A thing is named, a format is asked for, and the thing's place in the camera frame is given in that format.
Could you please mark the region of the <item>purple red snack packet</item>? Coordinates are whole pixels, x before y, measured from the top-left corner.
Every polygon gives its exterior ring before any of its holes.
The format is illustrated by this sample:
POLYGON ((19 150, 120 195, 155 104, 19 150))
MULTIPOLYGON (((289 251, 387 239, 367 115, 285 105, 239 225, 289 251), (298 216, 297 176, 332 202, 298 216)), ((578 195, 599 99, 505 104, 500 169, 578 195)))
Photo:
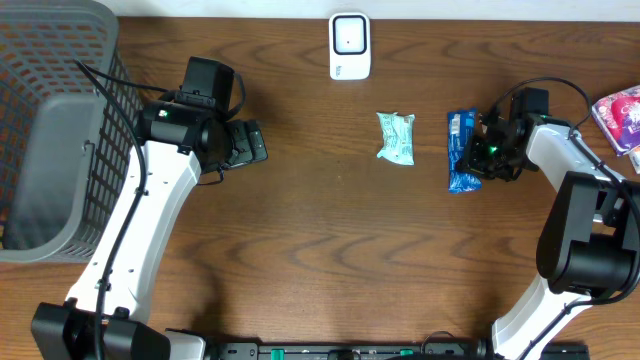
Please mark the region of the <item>purple red snack packet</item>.
POLYGON ((601 98, 592 115, 617 156, 639 146, 639 86, 601 98))

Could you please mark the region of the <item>mint green snack packet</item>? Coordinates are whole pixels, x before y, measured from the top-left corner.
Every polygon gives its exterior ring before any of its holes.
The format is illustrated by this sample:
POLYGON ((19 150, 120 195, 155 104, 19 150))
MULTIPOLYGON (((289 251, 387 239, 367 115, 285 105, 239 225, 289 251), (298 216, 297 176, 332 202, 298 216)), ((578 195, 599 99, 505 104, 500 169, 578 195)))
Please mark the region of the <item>mint green snack packet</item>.
POLYGON ((402 166, 414 165, 413 125, 415 115, 377 112, 383 146, 377 153, 378 158, 402 166))

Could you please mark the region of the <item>orange snack packet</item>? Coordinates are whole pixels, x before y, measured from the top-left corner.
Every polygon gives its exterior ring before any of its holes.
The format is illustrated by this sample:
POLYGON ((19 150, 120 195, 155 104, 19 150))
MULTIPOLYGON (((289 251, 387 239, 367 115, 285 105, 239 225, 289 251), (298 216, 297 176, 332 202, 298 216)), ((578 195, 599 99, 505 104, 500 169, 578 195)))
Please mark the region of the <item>orange snack packet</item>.
POLYGON ((640 147, 636 147, 629 154, 628 157, 634 168, 636 174, 640 174, 640 147))

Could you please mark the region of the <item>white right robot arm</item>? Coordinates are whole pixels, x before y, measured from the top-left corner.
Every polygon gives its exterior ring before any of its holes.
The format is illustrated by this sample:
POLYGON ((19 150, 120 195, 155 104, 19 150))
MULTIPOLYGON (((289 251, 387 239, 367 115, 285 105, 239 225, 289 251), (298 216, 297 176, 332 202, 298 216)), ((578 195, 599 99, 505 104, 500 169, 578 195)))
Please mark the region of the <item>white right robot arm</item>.
POLYGON ((456 170, 484 180, 542 172, 556 197, 536 249, 537 275, 491 327, 494 359, 539 359, 549 342, 587 309, 618 303, 639 285, 639 185, 609 168, 578 127, 549 113, 549 93, 531 79, 483 115, 456 170))

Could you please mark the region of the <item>blue Oreo cookie packet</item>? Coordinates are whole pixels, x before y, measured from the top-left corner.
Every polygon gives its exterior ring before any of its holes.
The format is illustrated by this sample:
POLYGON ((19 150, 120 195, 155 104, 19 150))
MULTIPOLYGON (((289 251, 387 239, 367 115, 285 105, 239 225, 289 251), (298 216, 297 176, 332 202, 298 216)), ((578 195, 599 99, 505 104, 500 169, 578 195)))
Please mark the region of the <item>blue Oreo cookie packet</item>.
POLYGON ((456 169, 456 164, 462 159, 465 146, 474 133, 476 114, 476 108, 448 113, 448 190, 452 194, 473 192, 482 187, 478 177, 456 169))

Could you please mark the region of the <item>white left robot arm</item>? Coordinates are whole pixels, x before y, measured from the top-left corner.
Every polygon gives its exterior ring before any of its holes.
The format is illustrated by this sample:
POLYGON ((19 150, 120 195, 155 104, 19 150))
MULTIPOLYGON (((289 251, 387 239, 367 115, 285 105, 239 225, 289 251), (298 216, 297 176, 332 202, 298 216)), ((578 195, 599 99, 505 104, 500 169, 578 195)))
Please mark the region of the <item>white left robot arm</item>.
POLYGON ((258 123, 235 114, 162 100, 138 112, 132 163, 96 251, 65 302, 41 303, 33 317, 43 358, 211 358, 204 336, 147 322, 168 239, 201 175, 268 157, 258 123))

